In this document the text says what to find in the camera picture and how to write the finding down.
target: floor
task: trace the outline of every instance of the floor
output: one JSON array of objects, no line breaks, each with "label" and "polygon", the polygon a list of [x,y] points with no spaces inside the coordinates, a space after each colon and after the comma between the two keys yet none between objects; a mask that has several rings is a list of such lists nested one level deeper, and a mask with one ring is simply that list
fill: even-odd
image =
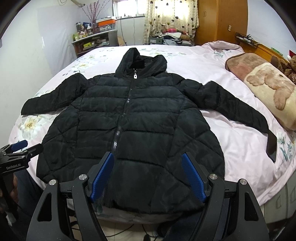
[{"label": "floor", "polygon": [[[70,217],[71,221],[76,220],[74,217]],[[102,227],[102,230],[107,237],[108,241],[143,241],[145,236],[145,231],[141,224],[134,224],[130,229],[120,233],[121,231],[129,228],[131,224],[125,223],[113,223],[110,221],[99,220],[99,223]],[[156,236],[156,225],[145,224],[144,228],[146,232],[151,236]],[[82,241],[81,234],[79,231],[79,226],[76,224],[73,226],[73,234],[75,239]],[[157,238],[155,241],[161,241],[162,238]]]}]

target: heart patterned curtain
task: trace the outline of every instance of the heart patterned curtain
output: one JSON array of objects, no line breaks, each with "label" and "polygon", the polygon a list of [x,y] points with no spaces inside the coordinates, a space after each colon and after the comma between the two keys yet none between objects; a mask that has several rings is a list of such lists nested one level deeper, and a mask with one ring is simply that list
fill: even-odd
[{"label": "heart patterned curtain", "polygon": [[198,25],[197,0],[148,0],[143,43],[170,28],[193,38]]}]

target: white wall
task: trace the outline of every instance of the white wall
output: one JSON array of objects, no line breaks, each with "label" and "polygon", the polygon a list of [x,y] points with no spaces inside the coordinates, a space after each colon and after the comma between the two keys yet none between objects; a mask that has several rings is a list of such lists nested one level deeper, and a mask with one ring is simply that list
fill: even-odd
[{"label": "white wall", "polygon": [[275,48],[285,58],[289,50],[296,53],[296,42],[276,11],[264,0],[248,0],[247,33],[265,46]]},{"label": "white wall", "polygon": [[117,36],[123,38],[127,45],[142,45],[145,18],[127,18],[116,21]]},{"label": "white wall", "polygon": [[[104,14],[112,15],[112,1],[99,17]],[[70,0],[62,6],[58,0],[31,0],[9,25],[0,48],[0,147],[7,144],[25,101],[76,58],[72,34],[84,19]]]}]

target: black puffer jacket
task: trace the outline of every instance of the black puffer jacket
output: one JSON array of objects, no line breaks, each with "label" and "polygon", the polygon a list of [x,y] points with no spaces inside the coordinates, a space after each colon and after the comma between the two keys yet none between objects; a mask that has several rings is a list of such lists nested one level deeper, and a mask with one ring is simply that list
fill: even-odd
[{"label": "black puffer jacket", "polygon": [[200,109],[268,133],[266,119],[215,82],[202,85],[166,73],[162,55],[124,55],[115,74],[87,80],[75,74],[54,91],[28,100],[22,115],[67,107],[43,139],[37,176],[48,182],[87,173],[106,151],[115,165],[102,205],[140,213],[199,208],[181,166],[190,151],[209,172],[224,177],[219,142]]}]

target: wardrobe door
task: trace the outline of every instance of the wardrobe door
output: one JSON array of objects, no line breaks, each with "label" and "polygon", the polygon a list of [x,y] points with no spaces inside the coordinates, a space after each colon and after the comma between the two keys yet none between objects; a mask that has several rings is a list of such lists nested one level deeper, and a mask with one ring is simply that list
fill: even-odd
[{"label": "wardrobe door", "polygon": [[237,44],[236,32],[247,34],[247,0],[218,0],[218,28],[216,40]]},{"label": "wardrobe door", "polygon": [[196,29],[194,43],[202,45],[216,40],[218,20],[218,0],[198,0],[199,27]]}]

